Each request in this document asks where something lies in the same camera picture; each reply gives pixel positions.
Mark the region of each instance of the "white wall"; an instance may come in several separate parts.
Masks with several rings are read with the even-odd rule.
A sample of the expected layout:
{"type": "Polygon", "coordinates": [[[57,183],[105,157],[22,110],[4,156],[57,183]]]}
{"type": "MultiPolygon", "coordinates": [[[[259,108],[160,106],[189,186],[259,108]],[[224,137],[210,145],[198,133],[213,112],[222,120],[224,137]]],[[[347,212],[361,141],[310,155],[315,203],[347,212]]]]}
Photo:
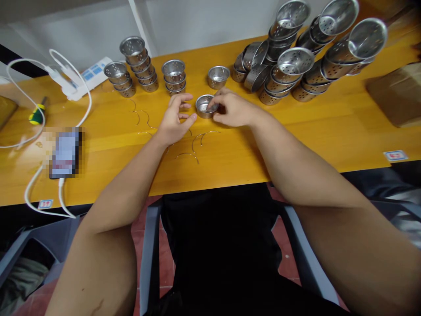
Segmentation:
{"type": "MultiPolygon", "coordinates": [[[[146,37],[152,56],[267,34],[285,0],[90,0],[93,4],[0,26],[0,42],[17,54],[53,64],[54,48],[84,70],[104,56],[122,60],[120,42],[146,37]]],[[[329,0],[309,0],[311,17],[329,0]]],[[[0,65],[0,75],[4,75],[0,65]]]]}

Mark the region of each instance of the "black pants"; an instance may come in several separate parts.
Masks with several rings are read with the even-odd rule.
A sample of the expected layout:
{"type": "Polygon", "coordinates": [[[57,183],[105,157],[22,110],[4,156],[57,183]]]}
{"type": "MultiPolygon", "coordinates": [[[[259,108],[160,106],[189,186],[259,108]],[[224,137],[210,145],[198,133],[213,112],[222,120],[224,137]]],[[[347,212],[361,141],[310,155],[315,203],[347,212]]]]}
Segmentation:
{"type": "Polygon", "coordinates": [[[150,314],[289,315],[313,313],[315,305],[344,312],[279,275],[282,253],[271,232],[279,208],[264,183],[170,194],[163,201],[176,270],[173,288],[150,314]]]}

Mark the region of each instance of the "hand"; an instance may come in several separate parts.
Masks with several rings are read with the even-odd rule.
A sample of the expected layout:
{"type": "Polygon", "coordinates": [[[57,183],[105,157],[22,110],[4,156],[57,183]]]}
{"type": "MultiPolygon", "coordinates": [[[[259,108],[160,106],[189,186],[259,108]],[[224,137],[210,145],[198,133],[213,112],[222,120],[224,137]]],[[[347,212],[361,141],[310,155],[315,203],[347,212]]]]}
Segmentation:
{"type": "Polygon", "coordinates": [[[190,104],[185,102],[192,99],[193,95],[189,93],[176,94],[171,97],[168,109],[165,112],[164,118],[162,119],[158,131],[155,134],[156,139],[158,139],[163,145],[170,146],[178,142],[197,120],[196,113],[190,116],[188,114],[179,113],[179,109],[191,107],[190,104]]]}
{"type": "Polygon", "coordinates": [[[215,103],[224,106],[226,114],[215,113],[214,120],[232,127],[250,126],[256,115],[265,112],[226,87],[223,87],[215,94],[208,108],[215,103]]]}

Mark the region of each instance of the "person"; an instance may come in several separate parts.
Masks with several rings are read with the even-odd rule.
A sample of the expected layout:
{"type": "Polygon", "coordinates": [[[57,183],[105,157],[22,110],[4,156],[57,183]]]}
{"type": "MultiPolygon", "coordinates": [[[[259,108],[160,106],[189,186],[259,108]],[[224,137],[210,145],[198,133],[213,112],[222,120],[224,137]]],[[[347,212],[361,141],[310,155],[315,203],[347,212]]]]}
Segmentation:
{"type": "MultiPolygon", "coordinates": [[[[74,237],[47,316],[133,314],[140,263],[131,224],[167,146],[197,119],[197,114],[179,113],[191,107],[187,101],[192,99],[188,93],[171,97],[156,134],[94,203],[74,237]]],[[[224,114],[214,115],[216,122],[253,133],[274,186],[294,207],[349,309],[359,315],[419,313],[420,252],[271,114],[227,88],[209,106],[214,103],[225,107],[224,114]]],[[[279,275],[280,250],[270,236],[276,207],[262,188],[164,196],[162,221],[176,263],[175,280],[148,314],[348,313],[279,275]]]]}

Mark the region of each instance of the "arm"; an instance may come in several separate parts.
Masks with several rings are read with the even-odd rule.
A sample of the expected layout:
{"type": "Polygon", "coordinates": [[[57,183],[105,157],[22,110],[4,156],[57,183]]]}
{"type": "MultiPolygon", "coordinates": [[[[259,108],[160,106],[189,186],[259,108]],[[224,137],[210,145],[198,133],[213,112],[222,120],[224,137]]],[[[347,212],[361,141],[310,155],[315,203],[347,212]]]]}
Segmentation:
{"type": "Polygon", "coordinates": [[[216,114],[215,121],[253,131],[272,182],[294,206],[345,303],[361,315],[419,312],[419,250],[272,115],[226,88],[212,103],[224,105],[227,112],[216,114]]]}
{"type": "Polygon", "coordinates": [[[170,100],[157,133],[110,182],[82,221],[46,316],[131,315],[136,298],[136,253],[131,223],[143,208],[168,145],[179,141],[197,115],[180,114],[191,94],[170,100]]]}

